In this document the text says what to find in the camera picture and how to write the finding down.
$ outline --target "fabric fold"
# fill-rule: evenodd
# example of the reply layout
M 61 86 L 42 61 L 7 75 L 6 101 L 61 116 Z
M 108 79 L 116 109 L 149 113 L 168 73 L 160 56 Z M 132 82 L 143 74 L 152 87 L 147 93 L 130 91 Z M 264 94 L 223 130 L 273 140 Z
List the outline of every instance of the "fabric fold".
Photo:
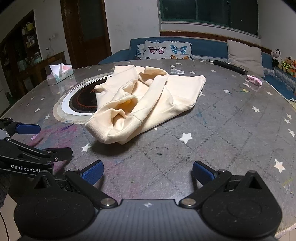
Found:
M 85 127 L 100 142 L 125 144 L 138 134 L 191 109 L 205 77 L 169 75 L 153 67 L 115 66 L 95 86 L 98 110 Z

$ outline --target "silver bolt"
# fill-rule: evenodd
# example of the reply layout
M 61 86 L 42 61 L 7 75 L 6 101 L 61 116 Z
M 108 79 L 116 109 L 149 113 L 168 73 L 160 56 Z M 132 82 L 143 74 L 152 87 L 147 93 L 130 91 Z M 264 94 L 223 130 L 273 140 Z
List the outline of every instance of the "silver bolt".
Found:
M 113 198 L 104 198 L 101 200 L 101 203 L 105 206 L 111 206 L 115 203 L 115 200 Z
M 183 205 L 185 205 L 185 206 L 190 207 L 190 206 L 193 206 L 194 204 L 196 204 L 196 201 L 195 201 L 194 199 L 192 199 L 192 198 L 184 198 L 184 199 L 181 201 L 181 203 L 182 203 Z

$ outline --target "round table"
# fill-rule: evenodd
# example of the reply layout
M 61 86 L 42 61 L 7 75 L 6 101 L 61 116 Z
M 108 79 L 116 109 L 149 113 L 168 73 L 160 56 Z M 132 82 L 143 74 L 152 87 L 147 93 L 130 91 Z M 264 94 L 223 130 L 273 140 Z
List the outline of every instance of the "round table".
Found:
M 115 65 L 130 64 L 157 67 L 181 76 L 204 75 L 206 84 L 194 108 L 125 145 L 96 141 L 83 124 L 91 115 L 76 120 L 57 113 L 57 103 L 71 89 L 112 74 Z M 296 112 L 266 81 L 258 88 L 246 82 L 245 76 L 208 61 L 123 61 L 76 69 L 57 85 L 48 86 L 44 81 L 4 116 L 41 126 L 35 137 L 14 135 L 18 141 L 40 149 L 71 147 L 74 157 L 65 170 L 82 169 L 102 160 L 104 177 L 96 186 L 117 201 L 133 198 L 178 202 L 200 186 L 191 178 L 192 164 L 200 160 L 234 175 L 256 170 L 283 211 L 277 235 L 282 236 L 296 223 Z M 179 140 L 183 133 L 191 133 L 187 144 Z

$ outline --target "tissue box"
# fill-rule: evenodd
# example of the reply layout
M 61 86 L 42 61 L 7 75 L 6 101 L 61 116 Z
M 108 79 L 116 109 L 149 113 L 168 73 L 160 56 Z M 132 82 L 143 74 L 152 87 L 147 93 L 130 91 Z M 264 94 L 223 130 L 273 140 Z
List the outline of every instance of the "tissue box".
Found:
M 49 65 L 52 73 L 47 76 L 47 84 L 55 85 L 73 74 L 73 69 L 70 64 Z

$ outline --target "plush toy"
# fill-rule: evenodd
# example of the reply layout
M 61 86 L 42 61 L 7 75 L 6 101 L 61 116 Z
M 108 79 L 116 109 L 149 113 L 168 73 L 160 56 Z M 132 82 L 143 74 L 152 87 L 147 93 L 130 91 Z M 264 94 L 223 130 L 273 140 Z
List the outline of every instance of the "plush toy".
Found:
M 287 72 L 287 69 L 290 68 L 291 64 L 292 64 L 291 57 L 286 57 L 284 61 L 281 61 L 281 63 L 279 64 L 279 68 L 284 72 Z
M 287 70 L 287 73 L 292 77 L 296 78 L 296 60 L 292 62 L 290 68 Z
M 281 52 L 279 49 L 275 49 L 274 51 L 271 52 L 271 56 L 272 56 L 272 63 L 271 66 L 275 67 L 275 66 L 279 66 L 279 61 L 278 59 L 281 61 Z

